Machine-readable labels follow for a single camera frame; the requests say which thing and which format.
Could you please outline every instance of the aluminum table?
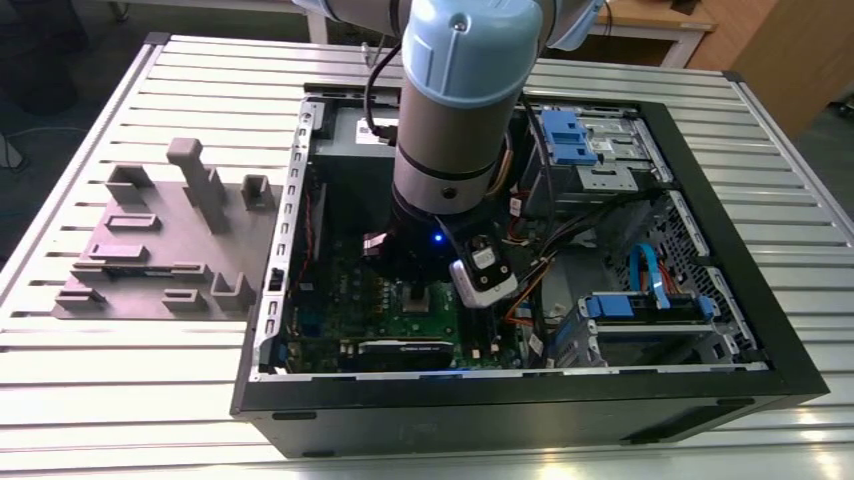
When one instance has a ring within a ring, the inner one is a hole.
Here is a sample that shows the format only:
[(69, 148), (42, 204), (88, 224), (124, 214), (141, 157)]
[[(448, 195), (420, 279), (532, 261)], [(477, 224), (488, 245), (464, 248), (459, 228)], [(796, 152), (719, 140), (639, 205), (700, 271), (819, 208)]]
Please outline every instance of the aluminum table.
[[(719, 73), (541, 61), (532, 94), (663, 102), (832, 393), (672, 446), (287, 461), (228, 415), (243, 322), (68, 321), (53, 298), (116, 163), (205, 145), (224, 182), (281, 184), (303, 85), (361, 85), (357, 48), (149, 37), (0, 274), (0, 472), (108, 478), (828, 478), (854, 471), (851, 222), (744, 85)], [(397, 85), (392, 63), (380, 84)]]

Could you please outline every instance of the black cable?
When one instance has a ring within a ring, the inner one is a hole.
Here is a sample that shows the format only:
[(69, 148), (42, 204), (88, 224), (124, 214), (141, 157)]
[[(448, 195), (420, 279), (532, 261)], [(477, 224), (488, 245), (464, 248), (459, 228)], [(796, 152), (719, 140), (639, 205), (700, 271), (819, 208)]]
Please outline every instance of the black cable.
[(387, 127), (377, 127), (376, 124), (373, 123), (373, 101), (371, 100), (371, 90), (373, 90), (373, 82), (376, 82), (376, 77), (379, 77), (380, 72), (383, 71), (383, 68), (385, 68), (385, 65), (388, 65), (388, 63), (391, 62), (391, 59), (395, 58), (395, 56), (397, 55), (397, 53), (400, 52), (400, 43), (397, 43), (397, 45), (395, 45), (395, 48), (392, 48), (391, 50), (388, 50), (388, 53), (385, 54), (385, 56), (383, 57), (383, 59), (379, 61), (379, 63), (376, 65), (373, 65), (373, 69), (371, 70), (371, 76), (368, 77), (368, 81), (364, 84), (364, 118), (368, 122), (368, 129), (371, 130), (371, 133), (373, 135), (376, 135), (380, 138), (385, 138), (388, 140), (388, 138), (385, 137), (385, 134), (388, 132)]
[(577, 217), (575, 217), (572, 220), (569, 220), (568, 222), (565, 222), (563, 225), (557, 227), (557, 229), (555, 230), (555, 233), (551, 235), (551, 237), (545, 239), (545, 242), (543, 243), (543, 248), (537, 256), (541, 257), (543, 255), (545, 255), (549, 250), (549, 247), (552, 247), (561, 238), (572, 239), (576, 235), (579, 235), (580, 233), (583, 233), (584, 231), (595, 227), (596, 224), (601, 221), (601, 219), (609, 213), (612, 213), (617, 208), (637, 201), (651, 200), (655, 197), (657, 197), (663, 192), (664, 190), (660, 188), (651, 188), (651, 189), (643, 190), (641, 192), (619, 195), (611, 198), (608, 201), (601, 203), (596, 208), (583, 213), (581, 215), (579, 215)]
[(613, 11), (611, 10), (611, 4), (608, 0), (604, 0), (604, 9), (607, 10), (607, 19), (604, 21), (604, 36), (611, 38), (611, 30), (613, 30)]
[(521, 101), (524, 113), (528, 117), (528, 123), (531, 124), (539, 163), (543, 166), (543, 175), (545, 176), (545, 191), (548, 193), (548, 220), (545, 223), (545, 232), (543, 233), (543, 238), (545, 238), (548, 235), (551, 235), (551, 231), (555, 226), (556, 208), (555, 186), (551, 183), (551, 161), (548, 159), (548, 147), (545, 146), (545, 133), (543, 132), (543, 126), (539, 124), (536, 114), (533, 113), (533, 108), (531, 107), (531, 103), (528, 102), (528, 97), (524, 95), (524, 92), (519, 93), (519, 100)]

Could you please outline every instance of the black computer case frame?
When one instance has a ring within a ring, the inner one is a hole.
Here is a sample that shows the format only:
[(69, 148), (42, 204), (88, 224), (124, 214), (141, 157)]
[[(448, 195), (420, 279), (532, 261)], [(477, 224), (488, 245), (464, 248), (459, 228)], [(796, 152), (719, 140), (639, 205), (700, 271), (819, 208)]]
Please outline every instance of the black computer case frame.
[(827, 393), (667, 108), (645, 102), (553, 100), (637, 109), (712, 264), (748, 319), (764, 354), (756, 360), (768, 370), (253, 382), (252, 319), (230, 412), (252, 422), (287, 457), (675, 442), (755, 411), (786, 408)]

